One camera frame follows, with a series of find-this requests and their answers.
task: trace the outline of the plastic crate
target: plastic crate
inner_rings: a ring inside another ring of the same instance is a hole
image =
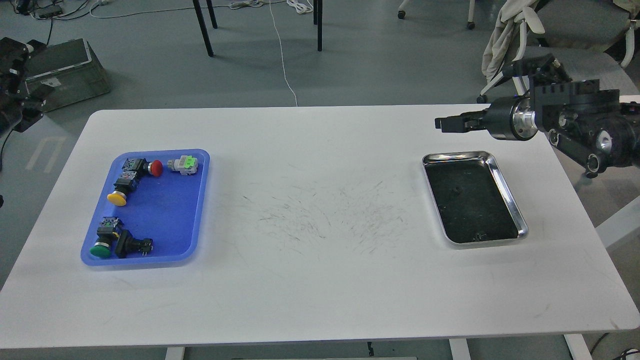
[[[56,90],[42,108],[51,111],[111,90],[106,71],[85,39],[48,47],[28,63],[27,91],[46,84]]]

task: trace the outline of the power strip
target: power strip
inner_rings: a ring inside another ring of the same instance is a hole
[[[36,10],[36,17],[38,19],[48,19],[50,17],[54,17],[60,15],[62,13],[62,8],[58,5],[48,6],[44,9]]]

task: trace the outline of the green button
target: green button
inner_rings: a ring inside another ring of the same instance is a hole
[[[111,251],[108,247],[103,245],[96,245],[89,249],[89,252],[93,256],[97,256],[98,258],[106,259],[111,256]]]

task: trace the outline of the yellow button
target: yellow button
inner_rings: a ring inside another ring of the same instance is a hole
[[[110,193],[107,195],[107,200],[115,206],[125,206],[127,200],[119,193]]]

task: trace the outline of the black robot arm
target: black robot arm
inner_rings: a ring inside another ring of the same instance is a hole
[[[573,81],[551,54],[505,66],[508,77],[528,76],[529,94],[496,99],[488,109],[437,118],[443,133],[488,130],[499,140],[529,140],[536,132],[595,177],[607,167],[640,163],[640,105],[620,104],[619,90],[599,80]]]

